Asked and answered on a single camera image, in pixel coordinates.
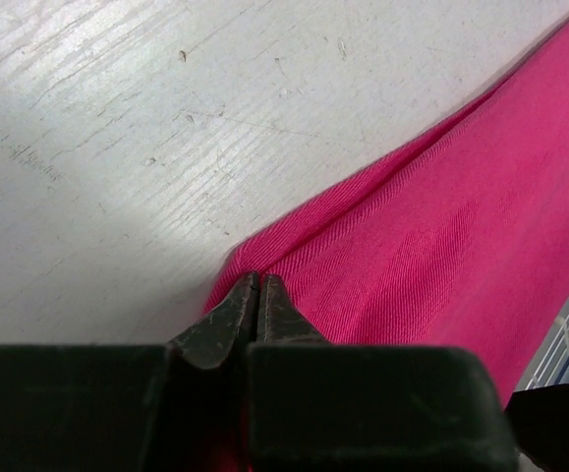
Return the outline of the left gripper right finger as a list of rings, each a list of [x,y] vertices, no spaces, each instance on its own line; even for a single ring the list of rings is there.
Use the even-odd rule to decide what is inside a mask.
[[[247,354],[255,471],[514,471],[518,453],[483,363],[457,347],[337,345],[260,289]]]

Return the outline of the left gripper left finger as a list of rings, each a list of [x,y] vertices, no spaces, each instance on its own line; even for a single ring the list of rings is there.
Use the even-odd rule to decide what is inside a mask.
[[[0,345],[0,471],[244,471],[259,277],[142,345]]]

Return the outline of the pink trousers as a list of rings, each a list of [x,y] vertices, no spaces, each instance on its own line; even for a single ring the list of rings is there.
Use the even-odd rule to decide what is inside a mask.
[[[569,21],[512,74],[239,245],[337,343],[454,345],[507,400],[569,296]]]

